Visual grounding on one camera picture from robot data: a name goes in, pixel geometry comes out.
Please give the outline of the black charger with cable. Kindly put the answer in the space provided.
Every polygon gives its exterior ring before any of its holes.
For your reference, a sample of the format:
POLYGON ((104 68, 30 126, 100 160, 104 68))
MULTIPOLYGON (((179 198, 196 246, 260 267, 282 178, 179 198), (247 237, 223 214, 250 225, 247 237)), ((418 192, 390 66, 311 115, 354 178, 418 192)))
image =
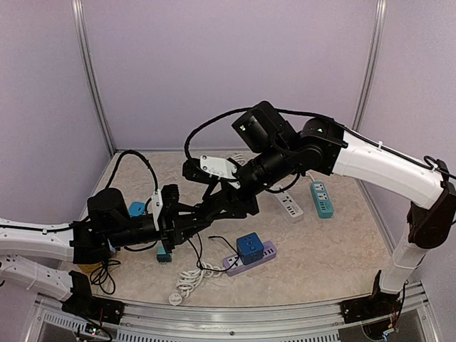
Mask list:
POLYGON ((204 273, 226 274, 239 261, 236 248, 222 235, 196 232, 190 235, 188 243, 196 256, 196 268, 204 273), (224 266, 222 260, 229 255, 235 255, 234 263, 224 266))

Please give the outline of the teal charger with cable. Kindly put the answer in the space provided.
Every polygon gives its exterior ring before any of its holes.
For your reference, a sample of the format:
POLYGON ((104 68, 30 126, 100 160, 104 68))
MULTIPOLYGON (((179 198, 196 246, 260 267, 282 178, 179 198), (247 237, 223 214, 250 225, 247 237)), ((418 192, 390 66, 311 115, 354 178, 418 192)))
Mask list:
POLYGON ((172 253, 167 252, 161 242, 157 244, 156 259, 160 264, 172 262, 172 253))

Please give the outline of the light blue charger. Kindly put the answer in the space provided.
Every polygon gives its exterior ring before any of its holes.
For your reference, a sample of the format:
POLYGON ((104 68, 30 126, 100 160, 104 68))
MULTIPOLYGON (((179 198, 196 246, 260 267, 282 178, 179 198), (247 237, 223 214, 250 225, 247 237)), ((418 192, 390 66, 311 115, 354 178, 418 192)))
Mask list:
POLYGON ((133 202, 128 209, 130 217, 140 217, 145 213, 144 202, 133 202))

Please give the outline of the blue cube socket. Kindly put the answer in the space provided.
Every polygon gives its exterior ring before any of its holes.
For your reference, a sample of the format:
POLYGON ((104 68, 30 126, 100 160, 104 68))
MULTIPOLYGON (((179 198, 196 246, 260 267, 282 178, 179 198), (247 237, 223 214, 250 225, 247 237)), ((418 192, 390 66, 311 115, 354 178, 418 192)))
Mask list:
POLYGON ((256 232, 239 237, 236 245, 237 253, 243 265, 253 264, 264 256, 264 245, 256 232))

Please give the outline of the purple power strip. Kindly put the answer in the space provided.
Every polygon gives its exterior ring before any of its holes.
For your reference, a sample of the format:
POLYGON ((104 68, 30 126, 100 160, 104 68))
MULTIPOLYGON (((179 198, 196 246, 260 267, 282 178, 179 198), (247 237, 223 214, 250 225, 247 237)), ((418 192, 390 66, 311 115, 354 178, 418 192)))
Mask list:
POLYGON ((223 274, 236 276, 275 259, 277 255, 275 245, 270 241, 264 242, 263 245, 263 257, 251 264, 243 264, 242 260, 235 254, 222 260, 222 268, 202 262, 203 269, 196 268, 180 272, 175 290, 168 297, 169 304, 179 306, 205 279, 219 278, 223 274))

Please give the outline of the white power strip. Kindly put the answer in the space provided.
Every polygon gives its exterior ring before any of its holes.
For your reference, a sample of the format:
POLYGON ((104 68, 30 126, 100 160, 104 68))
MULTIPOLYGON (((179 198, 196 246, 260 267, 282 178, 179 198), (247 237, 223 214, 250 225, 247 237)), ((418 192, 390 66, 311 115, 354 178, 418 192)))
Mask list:
MULTIPOLYGON (((247 159, 240 152, 234 152, 229 157, 240 166, 247 163, 247 159)), ((269 195, 275 199, 276 206, 291 223, 296 223, 304 218, 304 211, 287 191, 269 193, 269 195)))

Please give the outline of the yellow cube socket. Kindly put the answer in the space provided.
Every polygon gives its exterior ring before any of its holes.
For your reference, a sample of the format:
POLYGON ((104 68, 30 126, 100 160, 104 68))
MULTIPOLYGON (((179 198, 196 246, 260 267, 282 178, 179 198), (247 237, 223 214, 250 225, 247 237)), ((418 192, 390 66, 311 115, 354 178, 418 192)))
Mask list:
POLYGON ((93 271, 95 271, 98 267, 101 266, 101 263, 95 263, 95 264, 77 264, 77 267, 80 269, 80 271, 84 274, 91 274, 93 271))

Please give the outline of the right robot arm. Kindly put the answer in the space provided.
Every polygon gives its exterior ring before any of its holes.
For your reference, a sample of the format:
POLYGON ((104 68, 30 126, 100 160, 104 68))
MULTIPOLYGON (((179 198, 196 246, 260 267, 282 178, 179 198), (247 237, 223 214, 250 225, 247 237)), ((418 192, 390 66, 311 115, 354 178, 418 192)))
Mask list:
POLYGON ((442 245, 450 233, 455 186, 446 164, 404 155, 325 115, 307 113, 302 130, 296 131, 285 111, 266 101, 237 113, 232 127, 255 158, 243 166, 209 156, 197 163, 201 171, 230 183, 234 199, 253 197, 291 174, 312 170, 369 182, 410 201, 408 229, 364 301, 369 315, 381 315, 397 301, 427 252, 442 245))

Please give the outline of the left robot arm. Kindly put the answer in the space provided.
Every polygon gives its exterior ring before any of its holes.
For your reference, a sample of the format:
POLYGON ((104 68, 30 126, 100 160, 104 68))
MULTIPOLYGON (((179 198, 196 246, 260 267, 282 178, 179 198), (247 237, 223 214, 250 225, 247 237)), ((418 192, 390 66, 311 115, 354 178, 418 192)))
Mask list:
POLYGON ((34 291, 72 304, 86 317, 94 316, 100 302, 92 295, 88 277, 79 272, 61 273, 31 262, 46 257, 74 264, 107 261, 116 249, 162 242, 171 251, 208 227, 216 215, 208 201, 189 206, 179 201, 177 188, 157 190, 149 201, 152 213, 132 217, 120 190, 109 187, 87 201, 87 220, 62 227, 23 223, 1 224, 1 274, 34 291))

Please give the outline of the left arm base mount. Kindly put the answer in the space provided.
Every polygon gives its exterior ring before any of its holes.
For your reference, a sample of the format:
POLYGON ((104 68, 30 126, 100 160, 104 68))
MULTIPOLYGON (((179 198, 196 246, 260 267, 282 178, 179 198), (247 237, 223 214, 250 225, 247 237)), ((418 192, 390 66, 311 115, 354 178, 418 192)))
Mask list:
POLYGON ((115 325, 120 323, 124 309, 125 304, 122 301, 101 297, 90 297, 89 299, 69 298, 67 301, 62 302, 62 310, 66 313, 81 318, 89 318, 92 321, 115 325))

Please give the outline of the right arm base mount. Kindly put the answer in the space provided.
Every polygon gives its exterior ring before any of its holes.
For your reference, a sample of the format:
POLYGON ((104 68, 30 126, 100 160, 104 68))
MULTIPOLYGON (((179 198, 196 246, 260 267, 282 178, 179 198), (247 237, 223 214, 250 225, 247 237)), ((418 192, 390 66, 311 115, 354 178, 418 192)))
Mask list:
POLYGON ((340 307, 344 323, 348 324, 399 312, 401 302, 398 295, 380 294, 345 300, 340 307))

